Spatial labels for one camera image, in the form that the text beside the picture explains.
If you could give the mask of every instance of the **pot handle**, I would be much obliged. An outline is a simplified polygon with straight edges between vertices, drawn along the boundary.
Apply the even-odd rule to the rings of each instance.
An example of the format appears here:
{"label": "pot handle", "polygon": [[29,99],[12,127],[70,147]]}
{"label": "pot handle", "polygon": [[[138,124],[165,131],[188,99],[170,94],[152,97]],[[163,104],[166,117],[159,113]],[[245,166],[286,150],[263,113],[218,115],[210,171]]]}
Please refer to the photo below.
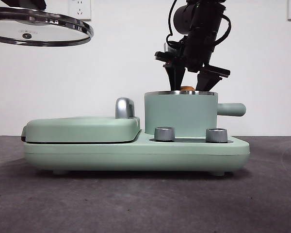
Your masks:
{"label": "pot handle", "polygon": [[220,103],[218,104],[218,115],[242,117],[246,113],[246,106],[242,103]]}

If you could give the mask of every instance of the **dark countertop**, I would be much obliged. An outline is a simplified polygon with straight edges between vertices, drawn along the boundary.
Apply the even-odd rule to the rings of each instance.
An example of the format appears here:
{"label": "dark countertop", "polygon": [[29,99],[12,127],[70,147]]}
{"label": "dark countertop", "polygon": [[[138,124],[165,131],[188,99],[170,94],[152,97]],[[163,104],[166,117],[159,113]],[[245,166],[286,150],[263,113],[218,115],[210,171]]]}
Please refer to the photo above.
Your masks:
{"label": "dark countertop", "polygon": [[291,137],[238,137],[242,170],[70,172],[25,161],[0,136],[0,233],[291,233]]}

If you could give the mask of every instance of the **appliance base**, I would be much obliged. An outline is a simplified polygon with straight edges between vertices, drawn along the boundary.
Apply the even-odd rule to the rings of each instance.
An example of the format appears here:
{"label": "appliance base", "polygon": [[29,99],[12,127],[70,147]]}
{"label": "appliance base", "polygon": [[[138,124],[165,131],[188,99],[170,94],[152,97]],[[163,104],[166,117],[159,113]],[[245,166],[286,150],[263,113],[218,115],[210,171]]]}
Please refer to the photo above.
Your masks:
{"label": "appliance base", "polygon": [[157,142],[140,131],[128,143],[24,143],[25,158],[54,174],[67,171],[207,171],[215,176],[241,169],[249,158],[247,142],[229,137],[229,143],[208,143],[205,138],[177,138]]}

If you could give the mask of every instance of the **chrome handle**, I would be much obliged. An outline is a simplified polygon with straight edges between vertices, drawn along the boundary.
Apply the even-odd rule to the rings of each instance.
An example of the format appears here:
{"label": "chrome handle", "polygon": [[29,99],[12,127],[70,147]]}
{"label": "chrome handle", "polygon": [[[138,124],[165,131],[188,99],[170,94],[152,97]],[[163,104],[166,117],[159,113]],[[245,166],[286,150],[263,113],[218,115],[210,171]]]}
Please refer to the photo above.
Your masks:
{"label": "chrome handle", "polygon": [[129,98],[118,98],[115,104],[115,118],[130,118],[135,116],[135,104]]}

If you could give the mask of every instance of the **glass pot lid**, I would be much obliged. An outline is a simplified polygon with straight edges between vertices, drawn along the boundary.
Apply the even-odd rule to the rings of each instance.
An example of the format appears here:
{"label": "glass pot lid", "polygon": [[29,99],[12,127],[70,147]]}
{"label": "glass pot lid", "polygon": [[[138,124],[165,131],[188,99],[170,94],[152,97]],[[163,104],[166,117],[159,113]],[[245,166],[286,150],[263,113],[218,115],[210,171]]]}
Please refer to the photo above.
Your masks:
{"label": "glass pot lid", "polygon": [[73,46],[87,43],[93,28],[78,19],[46,11],[0,7],[0,42],[27,46]]}

